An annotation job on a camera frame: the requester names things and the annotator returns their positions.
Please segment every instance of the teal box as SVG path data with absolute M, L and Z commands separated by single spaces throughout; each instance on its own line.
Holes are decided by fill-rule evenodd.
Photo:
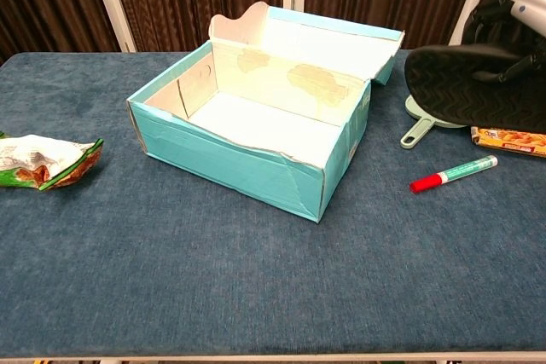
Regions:
M 386 82 L 404 34 L 265 3 L 239 20 L 215 16 L 209 34 L 128 98 L 142 149 L 319 222 L 366 129 L 371 82 Z M 357 54 L 336 49 L 344 36 L 379 38 L 390 54 L 365 69 L 343 66 L 340 53 Z

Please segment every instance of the stain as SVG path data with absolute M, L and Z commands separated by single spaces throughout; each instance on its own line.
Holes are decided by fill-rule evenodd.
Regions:
M 243 72 L 251 72 L 257 68 L 265 67 L 269 62 L 269 55 L 252 49 L 243 49 L 242 53 L 237 56 L 237 66 L 239 66 Z
M 337 106 L 349 94 L 347 88 L 339 85 L 331 72 L 308 64 L 299 64 L 287 74 L 291 85 L 300 87 L 320 102 L 331 107 Z

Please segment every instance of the marker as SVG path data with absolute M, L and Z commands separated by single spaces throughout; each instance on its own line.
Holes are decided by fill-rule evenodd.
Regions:
M 411 192 L 417 194 L 420 191 L 424 191 L 430 188 L 436 188 L 440 185 L 444 185 L 447 182 L 455 181 L 456 179 L 464 176 L 475 174 L 481 170 L 487 170 L 498 164 L 498 159 L 494 155 L 488 155 L 482 159 L 476 159 L 475 161 L 468 162 L 467 164 L 456 166 L 443 172 L 438 172 L 422 178 L 419 181 L 412 182 L 409 185 Z

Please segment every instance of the snack package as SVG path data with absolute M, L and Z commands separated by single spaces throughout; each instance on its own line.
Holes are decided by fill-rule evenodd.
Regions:
M 78 181 L 99 160 L 103 140 L 78 144 L 43 136 L 11 138 L 0 131 L 0 187 L 40 191 Z
M 472 141 L 482 147 L 506 149 L 546 157 L 546 135 L 531 132 L 471 127 Z

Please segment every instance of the box flap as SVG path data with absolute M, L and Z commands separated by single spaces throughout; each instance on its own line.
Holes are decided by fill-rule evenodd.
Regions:
M 354 77 L 383 83 L 385 68 L 404 32 L 253 4 L 236 20 L 212 17 L 212 43 L 243 43 L 271 55 L 304 61 Z

